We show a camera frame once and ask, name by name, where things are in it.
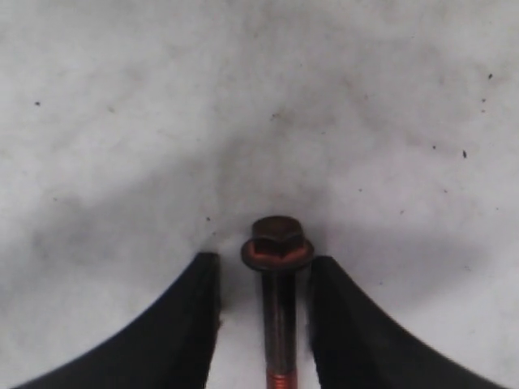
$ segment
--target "hex head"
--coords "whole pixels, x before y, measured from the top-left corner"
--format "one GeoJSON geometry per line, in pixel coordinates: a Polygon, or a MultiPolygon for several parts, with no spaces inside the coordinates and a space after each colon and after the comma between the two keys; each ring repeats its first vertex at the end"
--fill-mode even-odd
{"type": "Polygon", "coordinates": [[[263,272],[297,271],[314,256],[314,247],[305,238],[297,220],[270,216],[252,225],[252,239],[242,247],[242,260],[263,272]]]}

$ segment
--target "black curved object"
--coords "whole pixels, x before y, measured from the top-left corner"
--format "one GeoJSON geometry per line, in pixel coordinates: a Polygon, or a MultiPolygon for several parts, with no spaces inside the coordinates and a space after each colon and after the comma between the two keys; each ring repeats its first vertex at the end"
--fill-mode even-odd
{"type": "Polygon", "coordinates": [[[330,257],[311,268],[311,347],[323,389],[499,389],[389,318],[330,257]]]}
{"type": "Polygon", "coordinates": [[[198,254],[133,323],[77,360],[18,389],[205,387],[220,313],[219,258],[198,254]]]}

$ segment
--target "bolt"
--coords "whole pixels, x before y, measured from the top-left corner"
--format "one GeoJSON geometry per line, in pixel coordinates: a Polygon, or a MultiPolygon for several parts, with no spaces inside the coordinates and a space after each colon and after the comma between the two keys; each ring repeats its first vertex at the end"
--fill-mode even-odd
{"type": "Polygon", "coordinates": [[[256,221],[242,247],[242,261],[261,272],[267,389],[297,389],[295,273],[313,255],[301,224],[288,216],[256,221]]]}

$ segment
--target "threaded end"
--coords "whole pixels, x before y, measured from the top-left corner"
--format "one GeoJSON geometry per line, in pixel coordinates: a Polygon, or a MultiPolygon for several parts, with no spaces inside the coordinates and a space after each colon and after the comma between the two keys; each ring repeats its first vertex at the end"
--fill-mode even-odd
{"type": "Polygon", "coordinates": [[[267,389],[298,389],[298,372],[273,374],[267,370],[267,389]]]}

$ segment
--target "white surface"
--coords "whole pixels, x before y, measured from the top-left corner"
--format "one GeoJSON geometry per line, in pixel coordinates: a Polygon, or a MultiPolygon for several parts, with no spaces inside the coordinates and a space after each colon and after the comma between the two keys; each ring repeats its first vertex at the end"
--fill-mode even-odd
{"type": "MultiPolygon", "coordinates": [[[[214,249],[208,387],[263,388],[238,248],[278,212],[418,337],[518,387],[518,12],[1,1],[0,387],[112,335],[214,249]]],[[[299,326],[301,388],[317,388],[299,326]]]]}

